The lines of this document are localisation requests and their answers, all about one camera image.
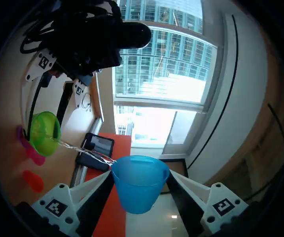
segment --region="blue cup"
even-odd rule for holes
[[[132,214],[152,208],[170,173],[164,162],[147,156],[122,157],[111,168],[121,206]]]

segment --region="black cable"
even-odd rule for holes
[[[282,134],[282,138],[284,140],[284,130],[283,130],[283,127],[282,127],[282,124],[279,120],[279,118],[277,117],[277,114],[275,113],[273,107],[268,103],[267,104],[269,110],[271,111],[273,117],[275,118],[275,120],[277,121],[277,124],[278,124],[278,127],[279,127],[279,130],[280,130],[280,133]],[[270,181],[268,181],[263,187],[261,187],[258,191],[256,191],[255,193],[251,194],[250,196],[248,196],[247,198],[244,199],[244,201],[248,201],[250,199],[252,199],[253,197],[255,197],[256,195],[258,195],[260,192],[262,192],[264,189],[266,189],[272,182],[273,180],[276,178],[276,175],[274,175],[274,177],[272,179],[270,179]]]
[[[86,106],[84,106],[83,102],[84,102],[85,96],[86,96],[87,94],[89,94],[89,96],[90,96],[90,102],[89,102]],[[81,106],[82,106],[84,109],[87,109],[88,106],[89,106],[89,111],[91,112],[91,94],[90,94],[90,93],[88,93],[88,92],[85,93],[85,95],[84,95],[84,97],[83,97],[83,99],[82,99],[82,101],[81,101]]]
[[[238,58],[239,58],[239,40],[238,40],[238,30],[237,30],[237,24],[235,22],[235,18],[234,16],[232,15],[232,19],[233,19],[233,24],[234,24],[234,29],[235,29],[235,39],[236,39],[236,54],[235,54],[235,64],[234,64],[234,70],[233,70],[233,77],[232,77],[232,82],[231,82],[231,85],[230,85],[230,89],[229,89],[229,93],[228,93],[228,96],[227,96],[227,99],[225,100],[225,103],[224,103],[224,106],[222,108],[222,111],[220,113],[220,116],[212,130],[212,132],[210,133],[207,141],[204,143],[203,147],[201,148],[201,150],[199,151],[199,153],[197,154],[197,156],[194,158],[194,160],[190,163],[190,165],[187,167],[187,169],[189,169],[193,163],[197,160],[197,158],[200,156],[200,154],[202,153],[202,151],[205,149],[205,147],[207,146],[208,142],[210,141],[212,135],[214,134],[214,131],[217,129],[218,125],[219,125],[219,122],[223,116],[223,113],[225,111],[225,108],[227,107],[227,104],[229,102],[229,99],[230,99],[230,95],[231,95],[231,92],[232,92],[232,88],[233,88],[233,84],[234,84],[234,80],[235,80],[235,76],[236,76],[236,73],[237,73],[237,66],[238,66]]]

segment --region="green plastic cup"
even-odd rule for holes
[[[53,113],[45,111],[33,115],[29,143],[40,155],[52,155],[59,146],[60,138],[60,123]]]

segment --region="window frame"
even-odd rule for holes
[[[222,74],[221,67],[222,67],[222,63],[224,60],[223,51],[226,47],[226,45],[224,45],[224,42],[226,41],[225,35],[224,35],[225,24],[224,24],[224,18],[222,14],[218,13],[215,9],[211,9],[211,6],[209,6],[208,3],[205,3],[205,1],[201,1],[201,5],[202,5],[201,7],[202,7],[202,12],[203,12],[202,29],[201,29],[202,33],[195,32],[194,29],[190,29],[189,27],[183,28],[181,26],[162,23],[159,21],[141,21],[140,20],[139,22],[146,24],[147,26],[149,26],[151,30],[162,30],[162,31],[164,30],[172,34],[178,34],[181,36],[192,38],[206,45],[209,45],[213,48],[216,48],[216,50],[215,51],[212,50],[212,53],[211,53],[210,69],[207,72],[206,86],[205,86],[204,93],[202,96],[202,101],[204,101],[204,104],[191,103],[191,102],[186,102],[186,103],[185,102],[175,102],[172,100],[151,99],[151,98],[137,99],[137,98],[132,98],[132,96],[130,96],[129,94],[127,94],[126,96],[117,97],[116,90],[115,90],[115,82],[114,82],[115,68],[112,68],[112,80],[113,80],[112,89],[113,89],[114,105],[139,106],[139,107],[160,107],[160,108],[167,108],[167,109],[196,111],[198,114],[201,114],[200,116],[197,116],[198,118],[195,117],[194,119],[194,123],[196,123],[197,125],[192,126],[192,128],[189,130],[189,132],[195,134],[195,139],[192,139],[191,142],[187,141],[187,143],[190,144],[191,146],[195,145],[194,144],[196,142],[195,140],[197,140],[198,135],[200,135],[202,130],[204,130],[205,125],[207,121],[209,120],[210,113],[214,109],[213,98],[216,98],[218,96],[217,87],[219,87],[222,83],[222,79],[220,78],[220,76]],[[209,26],[212,25],[212,22],[214,21],[219,22],[220,20],[223,23],[223,25],[220,26],[220,28],[217,30],[218,32],[216,33],[212,28],[209,28]]]

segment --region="screw hole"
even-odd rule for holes
[[[49,219],[46,216],[42,217],[42,220],[44,220],[45,222],[49,222]]]
[[[70,217],[66,217],[65,222],[66,222],[67,224],[71,224],[71,223],[73,223],[73,219],[70,218]]]
[[[209,223],[214,222],[214,220],[215,220],[214,216],[210,216],[210,217],[207,218],[207,222],[209,222]]]
[[[60,230],[60,227],[58,225],[52,225],[55,229]]]

